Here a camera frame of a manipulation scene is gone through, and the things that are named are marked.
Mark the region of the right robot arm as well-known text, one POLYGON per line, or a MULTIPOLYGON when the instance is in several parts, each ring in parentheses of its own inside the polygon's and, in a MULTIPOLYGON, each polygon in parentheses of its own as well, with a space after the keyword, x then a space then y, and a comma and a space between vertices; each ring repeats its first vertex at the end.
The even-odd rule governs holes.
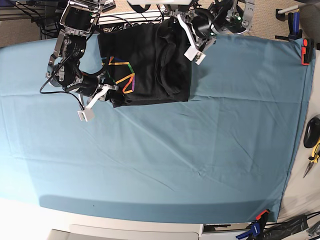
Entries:
POLYGON ((124 94, 109 76, 106 59, 95 73, 79 68, 88 40, 99 30, 101 13, 113 6, 111 0, 70 0, 60 19, 62 28, 49 58, 45 84, 62 88, 62 94, 73 96, 81 112, 96 101, 111 101, 116 107, 125 102, 124 94))

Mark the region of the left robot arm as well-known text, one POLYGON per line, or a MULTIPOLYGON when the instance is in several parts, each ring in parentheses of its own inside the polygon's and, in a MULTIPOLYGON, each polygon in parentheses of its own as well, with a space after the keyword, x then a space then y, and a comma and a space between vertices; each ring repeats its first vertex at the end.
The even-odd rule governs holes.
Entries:
POLYGON ((185 56, 191 61, 202 57, 218 35, 249 32, 255 11, 253 0, 214 0, 203 8, 197 0, 168 11, 184 29, 190 43, 185 56))

